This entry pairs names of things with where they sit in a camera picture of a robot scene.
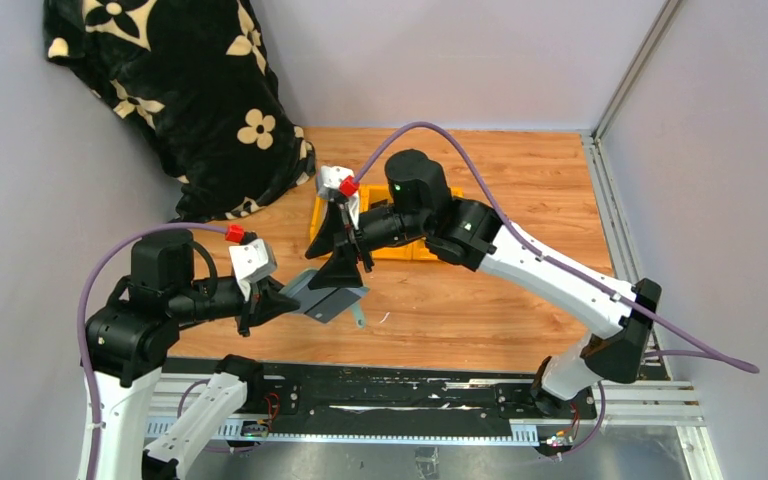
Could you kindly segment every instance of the wooden tabletop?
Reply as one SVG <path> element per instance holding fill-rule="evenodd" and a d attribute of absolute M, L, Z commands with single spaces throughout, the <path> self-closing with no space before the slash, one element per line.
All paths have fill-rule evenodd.
<path fill-rule="evenodd" d="M 320 165 L 357 170 L 391 133 L 389 129 L 306 128 Z M 556 250 L 603 273 L 611 262 L 578 135 L 455 131 L 508 215 Z M 450 187 L 486 201 L 457 152 L 429 131 L 414 130 L 385 152 L 363 182 L 385 185 L 383 162 L 416 148 L 443 164 Z M 287 282 L 306 260 L 314 204 L 313 181 L 275 204 L 238 220 L 273 248 L 274 277 Z M 227 244 L 219 235 L 197 232 L 215 257 L 219 273 L 230 273 Z M 199 265 L 197 276 L 206 275 Z M 285 315 L 236 333 L 232 319 L 183 332 L 173 355 L 222 357 L 228 353 L 269 361 L 468 370 L 533 371 L 547 356 L 564 351 L 585 333 L 582 324 L 547 301 L 501 279 L 438 262 L 376 261 L 364 274 L 371 291 L 361 301 L 368 325 L 359 329 L 348 313 L 329 324 Z"/>

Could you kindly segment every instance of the black blanket with floral pattern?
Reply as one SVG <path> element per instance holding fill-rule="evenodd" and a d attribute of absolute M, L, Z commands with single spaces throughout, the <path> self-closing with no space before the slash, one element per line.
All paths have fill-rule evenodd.
<path fill-rule="evenodd" d="M 48 59 L 138 129 L 182 220 L 238 218 L 314 173 L 249 0 L 44 0 Z"/>

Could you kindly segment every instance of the yellow plastic crate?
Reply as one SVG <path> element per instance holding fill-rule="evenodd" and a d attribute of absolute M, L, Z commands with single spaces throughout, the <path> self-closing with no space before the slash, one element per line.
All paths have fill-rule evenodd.
<path fill-rule="evenodd" d="M 452 187 L 451 190 L 452 195 L 463 197 L 463 189 Z M 370 205 L 382 200 L 393 201 L 393 198 L 390 196 L 390 190 L 386 185 L 361 185 L 358 193 L 360 194 L 361 213 L 368 211 Z M 313 241 L 314 237 L 316 237 L 319 226 L 324 219 L 325 200 L 317 196 L 313 204 L 313 218 L 310 222 L 310 241 Z M 372 252 L 372 258 L 375 260 L 437 260 L 437 257 L 425 248 L 424 240 L 417 240 L 404 247 L 380 248 Z"/>

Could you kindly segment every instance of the white wall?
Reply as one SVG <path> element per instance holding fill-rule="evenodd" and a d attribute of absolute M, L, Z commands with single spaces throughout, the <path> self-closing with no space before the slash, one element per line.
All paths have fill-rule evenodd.
<path fill-rule="evenodd" d="M 688 0 L 605 149 L 663 312 L 761 367 L 673 362 L 725 478 L 768 477 L 768 1 Z"/>
<path fill-rule="evenodd" d="M 176 196 L 141 139 L 45 62 L 41 14 L 39 0 L 0 0 L 0 478 L 30 480 L 77 473 L 86 274 L 125 234 L 171 218 Z"/>
<path fill-rule="evenodd" d="M 663 0 L 253 0 L 294 121 L 595 126 Z"/>

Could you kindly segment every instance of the purple cable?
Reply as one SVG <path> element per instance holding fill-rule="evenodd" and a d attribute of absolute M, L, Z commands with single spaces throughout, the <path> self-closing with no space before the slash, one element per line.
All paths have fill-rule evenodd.
<path fill-rule="evenodd" d="M 207 385 L 210 382 L 209 378 L 205 378 L 202 380 L 199 380 L 189 387 L 187 387 L 186 390 L 184 390 L 184 393 L 181 394 L 181 400 L 178 402 L 178 418 L 181 418 L 181 415 L 184 414 L 184 401 L 187 400 L 187 397 L 190 395 L 190 393 L 198 387 L 199 385 Z M 219 447 L 204 447 L 204 452 L 211 452 L 211 453 L 245 453 L 250 452 L 257 447 L 245 447 L 245 448 L 219 448 Z"/>
<path fill-rule="evenodd" d="M 90 397 L 90 409 L 92 411 L 92 423 L 93 432 L 90 439 L 90 452 L 87 460 L 87 476 L 85 480 L 95 480 L 96 467 L 98 466 L 98 450 L 101 448 L 101 404 L 99 401 L 98 382 L 96 382 L 95 375 L 93 375 L 92 361 L 90 360 L 90 350 L 87 346 L 87 303 L 90 299 L 90 291 L 96 278 L 101 273 L 101 270 L 107 265 L 120 250 L 127 247 L 136 240 L 148 235 L 150 233 L 164 232 L 167 230 L 181 230 L 181 229 L 193 229 L 193 230 L 207 230 L 209 232 L 225 233 L 224 227 L 214 227 L 212 225 L 203 225 L 201 223 L 169 223 L 165 225 L 158 225 L 150 228 L 144 232 L 131 235 L 130 237 L 117 243 L 111 248 L 101 260 L 95 264 L 95 267 L 90 271 L 90 275 L 87 281 L 84 283 L 84 288 L 81 290 L 81 299 L 78 301 L 78 350 L 81 353 L 81 366 L 84 369 L 84 377 L 87 381 L 87 390 L 89 390 Z"/>
<path fill-rule="evenodd" d="M 496 197 L 494 197 L 493 193 L 490 192 L 490 188 L 487 186 L 487 183 L 484 181 L 484 178 L 481 176 L 481 174 L 478 173 L 478 169 L 475 167 L 475 164 L 473 163 L 472 159 L 469 157 L 469 154 L 466 153 L 466 151 L 458 143 L 458 141 L 455 140 L 455 137 L 453 137 L 451 133 L 447 132 L 443 128 L 433 123 L 412 122 L 393 132 L 389 137 L 387 137 L 386 140 L 384 140 L 384 143 L 382 143 L 380 147 L 378 147 L 374 152 L 372 152 L 372 155 L 369 157 L 366 163 L 360 168 L 360 170 L 358 170 L 358 174 L 355 177 L 355 184 L 360 183 L 361 178 L 363 178 L 363 176 L 366 175 L 366 173 L 369 171 L 369 169 L 372 167 L 375 161 L 378 160 L 378 158 L 381 156 L 382 153 L 384 153 L 384 150 L 386 150 L 387 147 L 389 147 L 394 141 L 396 141 L 397 138 L 404 135 L 405 132 L 409 130 L 413 130 L 414 128 L 420 128 L 420 127 L 427 128 L 429 130 L 433 130 L 439 133 L 440 135 L 443 136 L 443 138 L 445 138 L 446 140 L 449 141 L 449 143 L 452 144 L 455 150 L 457 150 L 457 152 L 460 154 L 461 158 L 463 158 L 463 161 L 466 163 L 466 166 L 469 168 L 470 172 L 472 172 L 472 175 L 475 177 L 476 182 L 478 182 L 478 186 L 481 187 L 481 191 L 484 192 L 484 195 L 487 197 L 487 200 L 490 202 L 490 205 L 492 205 L 493 210 L 495 210 L 496 214 L 499 215 L 499 218 L 502 220 L 502 223 L 505 225 L 505 228 L 507 228 L 508 231 L 511 232 L 511 235 L 513 235 L 513 237 L 516 238 L 522 244 L 522 247 L 524 249 L 533 253 L 536 257 L 540 257 L 541 259 L 560 268 L 561 270 L 569 273 L 570 275 L 573 275 L 574 277 L 584 281 L 585 283 L 599 289 L 600 291 L 604 292 L 606 295 L 610 297 L 617 295 L 618 292 L 615 291 L 614 289 L 608 287 L 607 285 L 603 284 L 599 280 L 596 280 L 595 278 L 585 274 L 584 272 L 581 272 L 578 269 L 561 262 L 556 258 L 544 255 L 543 252 L 540 251 L 540 249 L 538 249 L 537 247 L 532 245 L 528 240 L 526 240 L 525 237 L 523 237 L 516 230 L 516 228 L 514 228 L 513 223 L 511 223 L 511 219 L 508 218 L 507 215 L 505 215 L 504 210 L 502 210 L 502 206 L 499 205 L 499 202 L 496 200 Z M 693 335 L 684 331 L 683 329 L 673 324 L 672 322 L 668 321 L 667 319 L 661 317 L 660 315 L 653 312 L 652 310 L 649 310 L 643 305 L 635 303 L 634 300 L 632 299 L 629 299 L 620 295 L 619 301 L 622 302 L 624 305 L 632 308 L 633 310 L 637 310 L 638 312 L 642 313 L 644 316 L 646 316 L 653 322 L 660 324 L 661 326 L 663 326 L 673 334 L 680 337 L 682 340 L 690 343 L 694 347 L 704 352 L 704 355 L 694 355 L 694 356 L 708 358 L 711 360 L 718 360 L 720 362 L 726 363 L 728 365 L 731 365 L 734 368 L 743 370 L 744 372 L 748 372 L 748 373 L 759 373 L 761 371 L 756 365 L 752 363 L 725 355 L 724 353 L 718 351 L 717 349 L 711 347 L 710 345 L 704 343 L 703 341 L 697 339 Z"/>

